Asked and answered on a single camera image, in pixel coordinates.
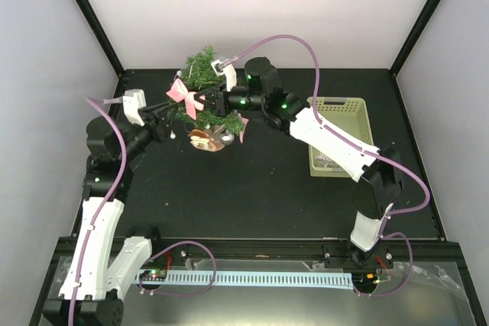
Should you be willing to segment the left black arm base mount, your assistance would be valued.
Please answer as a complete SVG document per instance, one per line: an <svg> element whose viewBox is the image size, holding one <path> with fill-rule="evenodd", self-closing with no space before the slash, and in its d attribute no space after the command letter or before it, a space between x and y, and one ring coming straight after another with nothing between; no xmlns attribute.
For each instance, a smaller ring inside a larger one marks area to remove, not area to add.
<svg viewBox="0 0 489 326"><path fill-rule="evenodd" d="M142 234L146 239L150 240L150 257L165 248L158 226L134 226L129 234ZM147 260L136 275L138 286L153 295L154 291L160 288L163 281L167 278L172 262L173 254L170 251L159 255L155 259Z"/></svg>

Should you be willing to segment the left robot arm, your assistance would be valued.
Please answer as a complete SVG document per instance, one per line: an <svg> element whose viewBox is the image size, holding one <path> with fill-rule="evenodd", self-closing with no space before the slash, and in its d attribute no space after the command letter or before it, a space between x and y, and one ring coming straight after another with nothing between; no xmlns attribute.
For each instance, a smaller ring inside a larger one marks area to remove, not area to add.
<svg viewBox="0 0 489 326"><path fill-rule="evenodd" d="M43 307L52 325L120 325L138 270L163 258L157 228L134 229L116 257L111 250L133 178L129 163L150 143L170 137L176 109L174 103L126 108L120 122L101 112L87 124L90 155L76 246L58 295Z"/></svg>

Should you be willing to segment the gingerbread figure ornament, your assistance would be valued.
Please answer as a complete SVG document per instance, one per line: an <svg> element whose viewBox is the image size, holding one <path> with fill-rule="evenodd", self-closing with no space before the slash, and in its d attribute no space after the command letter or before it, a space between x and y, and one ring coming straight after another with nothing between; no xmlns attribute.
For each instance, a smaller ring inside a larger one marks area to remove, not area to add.
<svg viewBox="0 0 489 326"><path fill-rule="evenodd" d="M215 145L212 141L212 137L209 136L205 131L193 129L190 133L188 133L188 137L190 138L190 143L198 150L215 150Z"/></svg>

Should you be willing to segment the silver ball ornament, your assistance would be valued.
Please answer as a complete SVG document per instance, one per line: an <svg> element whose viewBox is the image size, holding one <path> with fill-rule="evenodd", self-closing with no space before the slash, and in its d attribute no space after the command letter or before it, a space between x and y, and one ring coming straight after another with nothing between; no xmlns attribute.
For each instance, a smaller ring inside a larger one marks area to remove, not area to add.
<svg viewBox="0 0 489 326"><path fill-rule="evenodd" d="M219 136L219 140L223 145L228 146L235 141L235 135L230 131L223 131Z"/></svg>

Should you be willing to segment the pink felt bow ornament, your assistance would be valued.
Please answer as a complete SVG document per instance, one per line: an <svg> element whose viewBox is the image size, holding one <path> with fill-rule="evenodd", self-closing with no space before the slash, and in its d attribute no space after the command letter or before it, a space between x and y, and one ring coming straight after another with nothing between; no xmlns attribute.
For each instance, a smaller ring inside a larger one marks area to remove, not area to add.
<svg viewBox="0 0 489 326"><path fill-rule="evenodd" d="M195 108L195 99L193 96L195 93L188 90L181 79L175 79L170 89L166 92L166 95L177 103L184 102L186 114L193 120L196 120L198 110Z"/></svg>

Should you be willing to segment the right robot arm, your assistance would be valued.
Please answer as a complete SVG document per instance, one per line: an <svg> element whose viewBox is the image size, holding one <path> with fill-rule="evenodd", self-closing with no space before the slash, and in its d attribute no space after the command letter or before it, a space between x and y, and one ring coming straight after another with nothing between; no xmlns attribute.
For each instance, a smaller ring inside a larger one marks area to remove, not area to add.
<svg viewBox="0 0 489 326"><path fill-rule="evenodd" d="M374 248L403 188L403 174L396 167L398 152L393 148L379 150L327 120L317 121L314 107L283 90L276 67L266 57L246 62L246 86L236 85L233 66L223 66L218 60L211 66L225 82L195 92L189 102L219 116L259 111L271 127L326 155L356 182L357 213L347 256L352 265L367 266L375 258Z"/></svg>

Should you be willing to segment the pink paper ornament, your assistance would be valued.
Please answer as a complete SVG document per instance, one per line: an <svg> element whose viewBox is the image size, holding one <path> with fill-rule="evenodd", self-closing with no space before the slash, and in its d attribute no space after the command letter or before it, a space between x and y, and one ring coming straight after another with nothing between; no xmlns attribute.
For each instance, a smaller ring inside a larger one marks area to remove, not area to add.
<svg viewBox="0 0 489 326"><path fill-rule="evenodd" d="M238 120L240 122L240 129L238 132L238 138L241 144L244 143L245 130L248 126L249 119L244 117L241 113L237 113Z"/></svg>

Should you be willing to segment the yellow-green plastic basket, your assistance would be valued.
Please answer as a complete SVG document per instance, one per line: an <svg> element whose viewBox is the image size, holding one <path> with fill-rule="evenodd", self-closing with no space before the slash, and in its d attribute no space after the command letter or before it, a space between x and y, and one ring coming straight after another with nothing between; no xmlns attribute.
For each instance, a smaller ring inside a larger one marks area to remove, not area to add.
<svg viewBox="0 0 489 326"><path fill-rule="evenodd" d="M340 127L352 137L369 145L374 144L368 110L364 99L353 97L317 97L316 107L322 117ZM350 176L342 168L315 169L313 158L319 154L321 153L315 147L309 146L309 173L312 177L350 179Z"/></svg>

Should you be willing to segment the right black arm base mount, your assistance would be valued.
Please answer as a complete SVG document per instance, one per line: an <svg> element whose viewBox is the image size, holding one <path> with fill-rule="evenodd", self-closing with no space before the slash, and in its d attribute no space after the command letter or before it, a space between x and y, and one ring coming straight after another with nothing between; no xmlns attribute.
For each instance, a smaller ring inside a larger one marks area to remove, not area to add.
<svg viewBox="0 0 489 326"><path fill-rule="evenodd" d="M323 260L330 267L344 269L377 269L378 259L390 262L389 248L386 245L375 245L373 250L363 251L350 242L331 242L324 244Z"/></svg>

